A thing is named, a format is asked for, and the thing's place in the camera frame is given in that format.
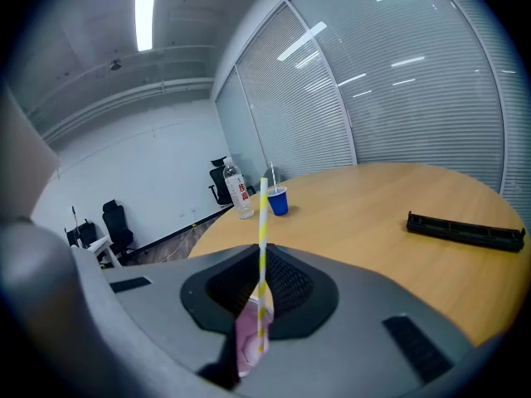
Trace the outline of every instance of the bottle label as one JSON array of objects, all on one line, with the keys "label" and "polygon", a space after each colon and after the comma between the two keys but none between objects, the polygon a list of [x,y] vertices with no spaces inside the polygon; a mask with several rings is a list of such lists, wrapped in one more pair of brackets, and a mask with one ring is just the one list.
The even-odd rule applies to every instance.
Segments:
[{"label": "bottle label", "polygon": [[231,193],[232,203],[234,206],[240,207],[249,205],[249,193],[243,182],[243,176],[241,174],[229,177],[225,179],[229,193]]}]

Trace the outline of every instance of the window blinds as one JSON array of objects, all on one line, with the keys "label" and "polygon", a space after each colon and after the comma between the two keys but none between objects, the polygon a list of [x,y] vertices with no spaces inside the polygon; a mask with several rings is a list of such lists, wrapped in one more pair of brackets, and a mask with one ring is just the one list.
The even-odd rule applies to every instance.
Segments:
[{"label": "window blinds", "polygon": [[451,0],[291,0],[349,113],[359,163],[448,167],[499,191],[503,126],[494,77]]},{"label": "window blinds", "polygon": [[246,97],[237,73],[232,70],[216,100],[234,163],[241,169],[247,186],[254,186],[267,169]]},{"label": "window blinds", "polygon": [[524,64],[493,13],[481,0],[455,0],[481,38],[504,101],[507,155],[500,193],[531,228],[531,98]]},{"label": "window blinds", "polygon": [[[327,26],[310,25],[315,35]],[[353,164],[352,135],[311,35],[283,6],[237,64],[266,160],[286,178]]]}]

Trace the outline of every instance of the round wooden table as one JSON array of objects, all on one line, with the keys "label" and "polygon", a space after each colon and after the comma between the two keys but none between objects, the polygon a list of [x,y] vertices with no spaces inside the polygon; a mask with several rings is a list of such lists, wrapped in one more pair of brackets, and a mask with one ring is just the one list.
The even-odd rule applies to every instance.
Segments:
[{"label": "round wooden table", "polygon": [[[269,209],[268,242],[377,271],[452,320],[478,345],[513,322],[531,279],[529,236],[518,253],[408,233],[407,213],[521,229],[514,209],[485,184],[441,167],[381,163],[284,182],[290,211]],[[191,256],[258,242],[255,215],[232,209]]]}]

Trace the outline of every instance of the white ceiling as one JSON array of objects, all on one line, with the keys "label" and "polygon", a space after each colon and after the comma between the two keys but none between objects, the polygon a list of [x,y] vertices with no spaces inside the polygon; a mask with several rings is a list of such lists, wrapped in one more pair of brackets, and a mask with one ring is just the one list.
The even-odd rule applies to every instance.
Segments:
[{"label": "white ceiling", "polygon": [[[35,18],[6,80],[40,133],[98,100],[162,80],[212,77],[254,0],[155,0],[153,50],[139,53],[134,0],[53,0]],[[110,70],[113,59],[122,68]]]}]

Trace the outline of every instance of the office chair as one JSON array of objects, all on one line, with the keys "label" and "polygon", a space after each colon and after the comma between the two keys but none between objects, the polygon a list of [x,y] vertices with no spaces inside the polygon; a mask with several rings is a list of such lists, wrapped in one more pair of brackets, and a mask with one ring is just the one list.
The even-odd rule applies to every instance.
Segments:
[{"label": "office chair", "polygon": [[[79,227],[77,227],[77,230],[79,231],[81,243],[85,245],[90,245],[92,242],[95,242],[97,239],[96,234],[96,226],[93,222],[88,222],[85,218],[85,222],[81,224]],[[68,239],[68,244],[70,246],[75,245],[77,246],[77,231],[76,229],[72,229],[70,231],[66,231],[66,238]]]},{"label": "office chair", "polygon": [[229,189],[225,183],[225,178],[223,178],[223,168],[225,168],[225,165],[221,165],[220,167],[214,168],[210,171],[210,177],[212,177],[212,180],[214,180],[216,185],[217,195],[216,192],[214,192],[213,184],[208,188],[212,191],[212,195],[214,195],[218,205],[227,205],[232,203],[231,194],[229,193]]},{"label": "office chair", "polygon": [[110,239],[113,244],[110,249],[115,255],[125,255],[126,250],[132,250],[127,246],[133,243],[133,232],[127,228],[125,222],[124,207],[117,205],[116,201],[108,201],[103,205],[103,221],[109,231]]}]

